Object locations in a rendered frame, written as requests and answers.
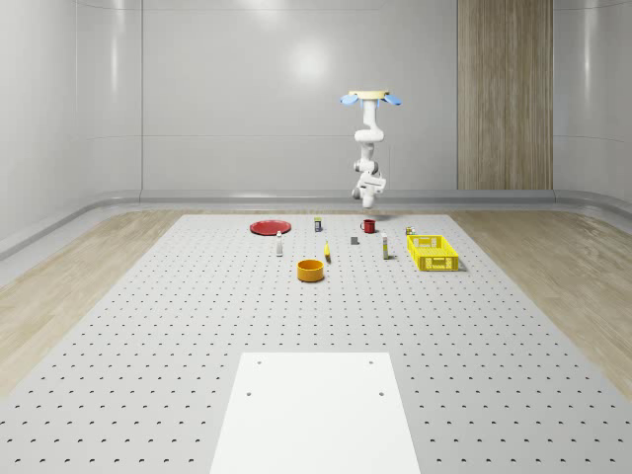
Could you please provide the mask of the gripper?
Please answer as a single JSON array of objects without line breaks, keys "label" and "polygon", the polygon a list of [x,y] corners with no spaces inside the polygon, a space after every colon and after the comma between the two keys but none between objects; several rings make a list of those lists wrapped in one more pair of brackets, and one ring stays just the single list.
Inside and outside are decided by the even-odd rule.
[{"label": "gripper", "polygon": [[370,173],[363,172],[358,179],[358,188],[362,195],[381,194],[386,185],[386,179],[382,177],[380,172]]}]

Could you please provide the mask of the drone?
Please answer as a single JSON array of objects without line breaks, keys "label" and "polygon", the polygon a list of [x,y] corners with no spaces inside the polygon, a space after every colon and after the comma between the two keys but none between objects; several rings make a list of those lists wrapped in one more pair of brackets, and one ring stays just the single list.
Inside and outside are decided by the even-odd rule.
[{"label": "drone", "polygon": [[358,100],[362,101],[384,101],[391,105],[399,106],[402,104],[402,101],[396,96],[390,94],[388,91],[376,90],[376,91],[349,91],[345,94],[340,102],[344,105],[351,105],[357,102]]}]

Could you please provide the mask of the yellow basket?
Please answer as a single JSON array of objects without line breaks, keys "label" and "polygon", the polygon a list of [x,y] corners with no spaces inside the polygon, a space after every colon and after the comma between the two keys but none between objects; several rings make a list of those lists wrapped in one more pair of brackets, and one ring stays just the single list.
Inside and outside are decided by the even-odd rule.
[{"label": "yellow basket", "polygon": [[420,271],[458,270],[458,254],[441,235],[408,235],[407,249]]}]

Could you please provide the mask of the yellow bowl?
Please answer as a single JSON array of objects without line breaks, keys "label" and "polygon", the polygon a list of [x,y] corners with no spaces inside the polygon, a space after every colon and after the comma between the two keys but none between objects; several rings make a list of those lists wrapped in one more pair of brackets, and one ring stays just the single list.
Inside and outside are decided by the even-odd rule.
[{"label": "yellow bowl", "polygon": [[302,260],[297,263],[297,278],[305,282],[316,282],[324,278],[324,264],[318,260]]}]

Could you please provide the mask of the red plate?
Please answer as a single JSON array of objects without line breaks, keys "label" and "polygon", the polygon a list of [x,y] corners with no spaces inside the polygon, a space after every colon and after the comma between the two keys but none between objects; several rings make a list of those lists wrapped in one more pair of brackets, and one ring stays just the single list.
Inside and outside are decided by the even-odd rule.
[{"label": "red plate", "polygon": [[276,236],[278,233],[284,234],[291,230],[291,224],[284,220],[260,220],[250,225],[252,233],[262,236]]}]

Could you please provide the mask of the white board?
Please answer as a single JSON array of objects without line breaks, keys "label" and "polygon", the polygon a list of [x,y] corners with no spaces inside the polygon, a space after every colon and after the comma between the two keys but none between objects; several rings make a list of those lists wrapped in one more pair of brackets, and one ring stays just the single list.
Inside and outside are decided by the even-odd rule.
[{"label": "white board", "polygon": [[210,474],[420,474],[389,354],[242,354]]}]

